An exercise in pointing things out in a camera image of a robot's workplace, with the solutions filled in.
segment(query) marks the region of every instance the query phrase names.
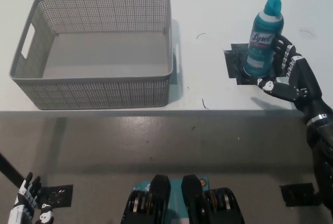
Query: white table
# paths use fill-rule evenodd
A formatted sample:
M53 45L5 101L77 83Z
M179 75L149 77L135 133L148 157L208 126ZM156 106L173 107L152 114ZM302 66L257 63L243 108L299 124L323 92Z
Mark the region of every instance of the white table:
M256 14L266 0L171 0L178 84L163 108L40 111L10 79L9 68L34 0L0 0L0 115L117 116L184 114L295 114L292 104L255 86L229 79L223 50L246 43ZM333 0L282 0L283 34L307 57L324 100L333 106Z

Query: black robotic arm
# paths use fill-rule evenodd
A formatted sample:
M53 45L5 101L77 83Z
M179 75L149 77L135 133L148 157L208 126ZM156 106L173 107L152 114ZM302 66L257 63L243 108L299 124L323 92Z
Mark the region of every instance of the black robotic arm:
M267 94L293 102L304 113L306 138L313 154L313 168L324 205L333 212L333 111L322 99L322 91L307 60L285 37L273 40L273 66L288 83L276 77L258 79Z

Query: white robotic hand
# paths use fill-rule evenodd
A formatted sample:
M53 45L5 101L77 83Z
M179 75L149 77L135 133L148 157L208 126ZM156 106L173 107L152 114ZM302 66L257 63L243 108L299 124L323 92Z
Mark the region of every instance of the white robotic hand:
M36 177L33 182L31 180L32 173L29 173L19 189L14 206L10 211L8 224L32 223L42 184L40 183L40 177ZM51 206L43 204L40 219L36 224L52 224L53 221Z

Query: basket handle hole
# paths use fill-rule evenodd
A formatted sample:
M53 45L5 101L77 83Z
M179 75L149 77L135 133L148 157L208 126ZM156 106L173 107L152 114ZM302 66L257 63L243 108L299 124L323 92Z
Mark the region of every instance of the basket handle hole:
M25 41L22 47L22 55L26 59L30 50L30 46L33 40L33 36L35 35L35 28L32 24L30 24L27 35L25 37Z

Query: spray can cap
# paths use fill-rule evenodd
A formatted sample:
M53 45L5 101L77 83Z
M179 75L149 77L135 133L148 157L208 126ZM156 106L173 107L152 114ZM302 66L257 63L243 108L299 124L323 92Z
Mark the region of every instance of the spray can cap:
M264 13L269 16L279 16L281 14L281 0L267 0Z

